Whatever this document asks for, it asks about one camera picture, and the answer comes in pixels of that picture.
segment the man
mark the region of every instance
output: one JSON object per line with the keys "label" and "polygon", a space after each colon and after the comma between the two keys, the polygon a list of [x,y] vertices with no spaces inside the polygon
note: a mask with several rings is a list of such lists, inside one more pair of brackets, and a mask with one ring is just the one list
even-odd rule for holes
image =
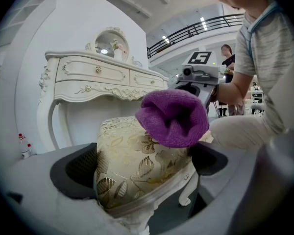
{"label": "man", "polygon": [[[271,137],[284,131],[283,122],[268,93],[293,64],[294,29],[282,11],[270,11],[274,0],[219,1],[234,8],[243,8],[246,12],[244,25],[237,36],[233,80],[228,84],[220,84],[212,94],[212,101],[228,104],[241,102],[253,76],[257,75],[265,95],[266,110],[261,117],[219,118],[210,124],[210,130],[214,142],[224,147],[258,150]],[[244,29],[250,28],[258,18],[264,19],[252,33],[249,45]]]}

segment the stool cushion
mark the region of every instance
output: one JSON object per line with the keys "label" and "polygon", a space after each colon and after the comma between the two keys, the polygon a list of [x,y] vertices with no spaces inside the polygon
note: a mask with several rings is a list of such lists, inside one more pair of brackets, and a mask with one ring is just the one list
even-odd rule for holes
{"label": "stool cushion", "polygon": [[104,121],[94,178],[99,202],[111,209],[153,191],[191,162],[187,151],[160,145],[135,117]]}

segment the purple towel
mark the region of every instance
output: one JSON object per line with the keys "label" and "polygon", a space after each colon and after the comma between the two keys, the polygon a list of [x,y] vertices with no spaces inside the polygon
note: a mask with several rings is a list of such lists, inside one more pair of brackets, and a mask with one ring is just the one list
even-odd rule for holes
{"label": "purple towel", "polygon": [[193,146],[209,129],[201,101],[183,90],[148,93],[135,117],[154,139],[171,148]]}

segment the balcony railing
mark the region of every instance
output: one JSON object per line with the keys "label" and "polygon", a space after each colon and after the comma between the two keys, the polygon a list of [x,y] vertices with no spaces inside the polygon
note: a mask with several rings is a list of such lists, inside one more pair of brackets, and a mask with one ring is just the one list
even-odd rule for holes
{"label": "balcony railing", "polygon": [[243,14],[233,14],[220,16],[216,18],[210,18],[202,22],[198,22],[187,26],[177,32],[167,36],[165,39],[160,40],[153,46],[147,48],[148,58],[154,56],[157,53],[162,52],[166,48],[175,45],[185,39],[189,39],[193,36],[199,35],[203,32],[210,30],[221,29],[225,27],[240,26],[243,24]]}

